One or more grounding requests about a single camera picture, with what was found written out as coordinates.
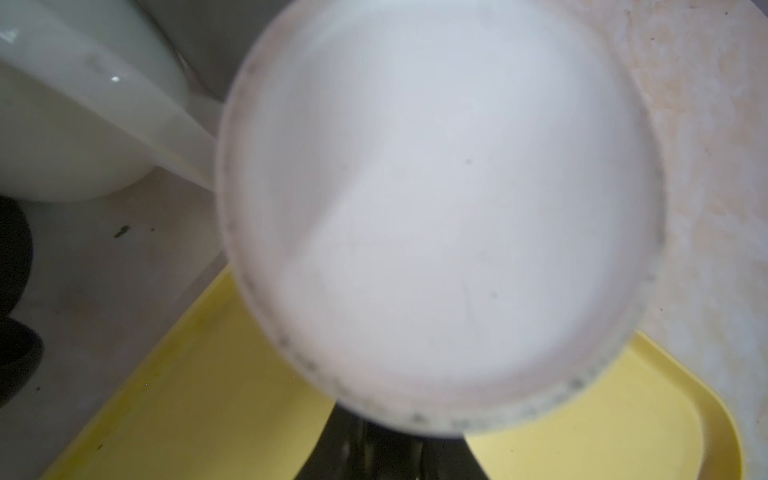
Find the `black and white mug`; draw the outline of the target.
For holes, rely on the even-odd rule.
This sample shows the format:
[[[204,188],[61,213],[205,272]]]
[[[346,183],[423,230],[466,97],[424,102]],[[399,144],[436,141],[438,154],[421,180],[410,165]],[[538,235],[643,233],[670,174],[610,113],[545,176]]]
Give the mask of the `black and white mug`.
[[[469,479],[465,435],[579,395],[665,244],[607,39],[546,1],[294,1],[226,101],[218,218],[279,354],[334,400],[302,479]]]

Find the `white ribbed mug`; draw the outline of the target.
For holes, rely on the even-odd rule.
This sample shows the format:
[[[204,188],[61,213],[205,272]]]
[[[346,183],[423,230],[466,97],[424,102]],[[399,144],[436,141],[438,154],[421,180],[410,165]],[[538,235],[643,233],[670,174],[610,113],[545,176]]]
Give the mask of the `white ribbed mug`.
[[[111,194],[155,168],[213,186],[216,140],[189,112],[180,60],[132,1],[1,5],[1,192]]]

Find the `grey mug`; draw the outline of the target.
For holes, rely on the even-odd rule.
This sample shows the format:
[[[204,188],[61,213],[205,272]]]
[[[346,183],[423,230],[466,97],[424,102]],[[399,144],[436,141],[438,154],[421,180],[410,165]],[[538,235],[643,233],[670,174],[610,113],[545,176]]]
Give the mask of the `grey mug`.
[[[199,82],[226,98],[238,69],[260,33],[286,0],[144,0],[139,5],[158,24]]]

